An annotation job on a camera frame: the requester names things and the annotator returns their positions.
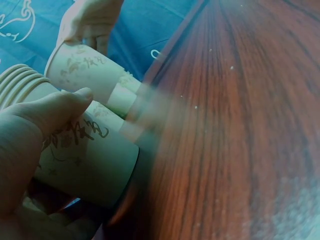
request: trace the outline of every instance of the finger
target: finger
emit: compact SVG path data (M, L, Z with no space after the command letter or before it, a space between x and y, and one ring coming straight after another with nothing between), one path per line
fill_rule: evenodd
M107 35L98 36L96 38L96 50L105 56L107 55L108 40L109 36Z
M81 19L84 14L83 4L81 1L75 2L71 7L65 12L62 17L58 38L57 46L64 41L81 41L80 36L80 26Z
M83 114L92 99L92 91L82 88L75 93L55 92L33 102L13 105L5 111L35 124L43 137L47 138L55 130Z
M33 204L46 214L52 214L66 207L75 198L32 179L27 193Z
M85 38L84 43L94 50L97 49L97 41L94 37Z

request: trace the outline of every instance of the white paper cup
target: white paper cup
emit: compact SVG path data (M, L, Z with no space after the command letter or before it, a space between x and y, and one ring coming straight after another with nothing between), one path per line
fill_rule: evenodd
M96 119L99 119L106 126L111 129L119 132L125 120L116 115L113 111L103 106L101 103L97 101L92 101L90 106L86 109L86 113L90 114Z
M124 70L123 67L85 44L62 43L51 54L44 74L57 88L74 92L87 87L93 91L94 100L109 107L108 100L116 84L135 94L141 82ZM113 94L113 98L122 96Z
M17 73L22 68L25 66L20 64L0 75L0 82L7 83L0 92L6 105L58 92L36 71L27 76L22 70ZM136 145L84 113L44 141L34 177L71 196L110 208L128 184L138 153Z

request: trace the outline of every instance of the fish illustration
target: fish illustration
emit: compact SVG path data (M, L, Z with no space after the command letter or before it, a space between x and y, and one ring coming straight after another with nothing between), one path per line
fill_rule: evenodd
M6 22L6 15L0 14L0 37L12 38L14 42L20 43L30 35L36 23L35 11L30 6L31 2L32 0L23 1L21 17ZM27 29L26 33L12 32L25 31L25 29Z

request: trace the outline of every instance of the reddish-brown wooden surface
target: reddish-brown wooden surface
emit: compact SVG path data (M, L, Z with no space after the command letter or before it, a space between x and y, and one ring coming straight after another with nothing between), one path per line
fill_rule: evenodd
M320 239L320 1L209 0L147 81L107 239Z

